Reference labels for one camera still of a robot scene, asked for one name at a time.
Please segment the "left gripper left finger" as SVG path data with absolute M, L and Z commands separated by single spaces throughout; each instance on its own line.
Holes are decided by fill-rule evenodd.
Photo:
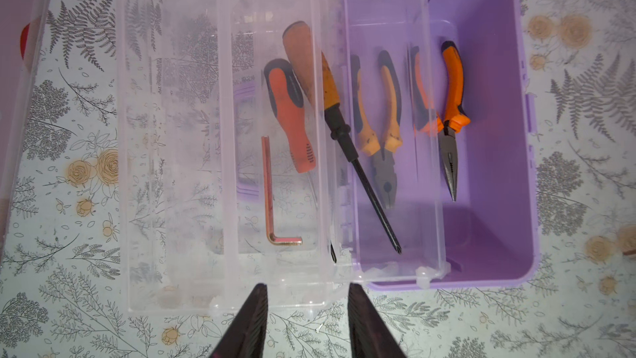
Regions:
M 268 288 L 258 283 L 209 358 L 262 357 L 268 323 Z

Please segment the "purple plastic tool box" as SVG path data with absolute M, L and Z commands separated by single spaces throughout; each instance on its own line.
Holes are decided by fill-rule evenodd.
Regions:
M 311 28 L 316 104 L 303 91 L 316 156 L 299 174 L 263 76 L 287 61 L 283 33 Z M 186 315 L 237 309 L 264 283 L 272 307 L 314 312 L 350 283 L 384 291 L 511 288 L 538 266 L 536 173 L 528 136 L 519 0 L 116 0 L 122 276 L 128 314 Z M 451 199 L 437 133 L 415 129 L 408 54 L 421 51 L 424 89 L 442 116 L 453 41 L 465 71 Z M 370 157 L 354 130 L 350 57 L 364 93 L 382 86 L 380 50 L 402 91 L 402 147 L 394 154 L 393 208 L 377 194 Z M 359 162 L 397 240 L 391 245 L 323 106 L 328 61 Z M 271 149 L 275 231 L 266 237 L 261 137 Z

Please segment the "metal hex key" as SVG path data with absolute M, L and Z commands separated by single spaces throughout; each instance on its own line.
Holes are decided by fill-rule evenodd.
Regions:
M 263 152 L 263 189 L 266 237 L 272 245 L 299 246 L 302 245 L 301 237 L 281 237 L 276 235 L 274 210 L 273 210 L 273 180 L 271 168 L 271 149 L 268 136 L 261 137 Z

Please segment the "orange handle screwdriver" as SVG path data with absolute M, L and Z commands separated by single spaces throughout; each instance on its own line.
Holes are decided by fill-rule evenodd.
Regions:
M 316 68 L 314 65 L 314 41 L 311 28 L 305 21 L 297 21 L 290 24 L 283 33 L 283 46 L 291 62 L 291 67 L 300 83 L 301 88 L 306 93 L 311 104 L 316 104 Z M 341 101 L 336 83 L 331 73 L 327 59 L 321 58 L 321 73 L 323 86 L 323 106 L 326 125 L 331 131 L 331 138 L 338 142 L 345 158 L 352 164 L 358 179 L 364 187 L 370 203 L 379 217 L 380 223 L 389 237 L 391 245 L 398 254 L 402 253 L 397 236 L 389 223 L 380 200 L 376 196 L 371 182 L 367 178 L 362 165 L 359 162 L 359 154 L 350 136 L 351 127 L 346 123 L 341 112 Z

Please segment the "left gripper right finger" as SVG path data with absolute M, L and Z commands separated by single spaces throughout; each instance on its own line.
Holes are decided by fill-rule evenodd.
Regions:
M 367 293 L 357 283 L 349 285 L 348 318 L 353 357 L 406 357 Z

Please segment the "yellow combination pliers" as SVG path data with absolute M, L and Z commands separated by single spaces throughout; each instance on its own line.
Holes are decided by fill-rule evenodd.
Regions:
M 354 130 L 359 151 L 370 157 L 374 182 L 381 202 L 394 207 L 398 190 L 394 154 L 402 147 L 400 132 L 402 91 L 394 62 L 388 51 L 378 55 L 382 86 L 371 95 L 364 93 L 364 76 L 358 56 L 350 57 L 351 93 L 354 105 Z

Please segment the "orange needle-nose pliers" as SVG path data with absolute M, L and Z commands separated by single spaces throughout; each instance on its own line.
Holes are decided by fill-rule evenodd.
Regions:
M 408 54 L 410 87 L 415 104 L 415 129 L 437 133 L 445 181 L 452 200 L 457 199 L 458 151 L 456 134 L 470 124 L 462 108 L 465 92 L 465 71 L 459 50 L 453 41 L 442 43 L 442 60 L 447 69 L 447 102 L 442 116 L 432 109 L 432 101 L 424 89 L 421 72 L 421 51 L 413 46 Z

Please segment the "small orange black tool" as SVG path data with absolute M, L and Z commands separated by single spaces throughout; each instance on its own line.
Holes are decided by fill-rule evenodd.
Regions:
M 309 174 L 316 167 L 316 156 L 306 132 L 303 90 L 291 63 L 285 59 L 269 61 L 263 70 L 263 76 L 273 114 L 288 139 L 295 169 L 299 174 L 306 174 L 312 199 L 317 207 L 316 190 Z

